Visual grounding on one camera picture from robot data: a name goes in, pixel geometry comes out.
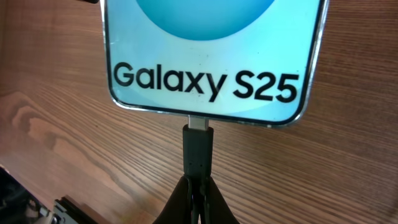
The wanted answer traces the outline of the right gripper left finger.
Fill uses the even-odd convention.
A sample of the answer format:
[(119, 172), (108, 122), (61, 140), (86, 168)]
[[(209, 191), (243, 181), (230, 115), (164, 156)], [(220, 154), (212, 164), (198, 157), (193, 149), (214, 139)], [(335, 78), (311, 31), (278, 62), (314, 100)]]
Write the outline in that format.
[(193, 223), (193, 182), (183, 175), (153, 224)]

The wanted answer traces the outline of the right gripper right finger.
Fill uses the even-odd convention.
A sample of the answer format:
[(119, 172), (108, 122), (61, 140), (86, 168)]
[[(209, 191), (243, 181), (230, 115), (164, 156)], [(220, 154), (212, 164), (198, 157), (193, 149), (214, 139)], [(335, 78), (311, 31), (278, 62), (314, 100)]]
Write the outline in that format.
[(206, 181), (202, 192), (202, 224), (239, 224), (212, 177)]

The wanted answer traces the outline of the Galaxy S25 smartphone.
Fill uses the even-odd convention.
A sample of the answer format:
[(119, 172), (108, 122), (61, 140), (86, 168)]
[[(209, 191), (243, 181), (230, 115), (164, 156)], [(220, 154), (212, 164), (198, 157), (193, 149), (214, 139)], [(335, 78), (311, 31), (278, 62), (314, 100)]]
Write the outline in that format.
[(129, 110), (289, 125), (308, 105), (328, 6), (101, 1), (111, 97)]

